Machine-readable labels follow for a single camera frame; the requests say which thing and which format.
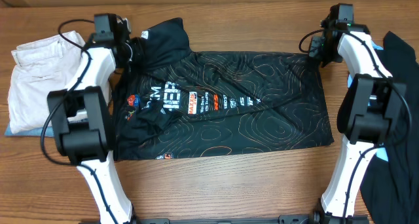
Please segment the black printed cycling jersey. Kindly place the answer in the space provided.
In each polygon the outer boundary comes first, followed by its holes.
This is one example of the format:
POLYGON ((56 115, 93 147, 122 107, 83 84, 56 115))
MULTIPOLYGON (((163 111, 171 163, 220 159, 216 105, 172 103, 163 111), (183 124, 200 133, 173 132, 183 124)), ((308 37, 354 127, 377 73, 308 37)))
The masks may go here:
POLYGON ((130 40, 113 92, 116 160, 212 157, 333 143, 319 64, 288 52, 190 48, 180 18, 130 40))

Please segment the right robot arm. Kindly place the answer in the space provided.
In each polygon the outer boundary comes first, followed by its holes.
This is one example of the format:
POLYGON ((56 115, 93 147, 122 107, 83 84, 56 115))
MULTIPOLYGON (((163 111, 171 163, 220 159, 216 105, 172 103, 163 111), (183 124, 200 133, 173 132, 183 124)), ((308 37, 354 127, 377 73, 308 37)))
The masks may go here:
POLYGON ((338 3, 320 24, 320 36, 308 54, 321 66, 344 62, 352 83, 338 110, 342 135, 340 155, 326 191, 308 223, 368 223, 354 214, 365 172, 378 148, 395 130, 401 109, 407 109, 406 85, 395 82, 373 49, 371 32, 354 20, 351 4, 338 3))

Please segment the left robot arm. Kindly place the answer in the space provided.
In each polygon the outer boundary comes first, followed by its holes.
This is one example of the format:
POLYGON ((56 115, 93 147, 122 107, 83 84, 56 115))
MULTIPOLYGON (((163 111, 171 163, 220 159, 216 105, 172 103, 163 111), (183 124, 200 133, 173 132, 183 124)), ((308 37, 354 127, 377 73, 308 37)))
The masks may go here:
POLYGON ((84 177, 100 213, 100 223, 137 223, 134 207, 118 177, 113 153, 117 148, 108 103, 109 78, 133 58, 130 23, 117 14, 95 15, 95 31, 79 45, 81 61, 62 90, 47 96, 56 148, 84 177))

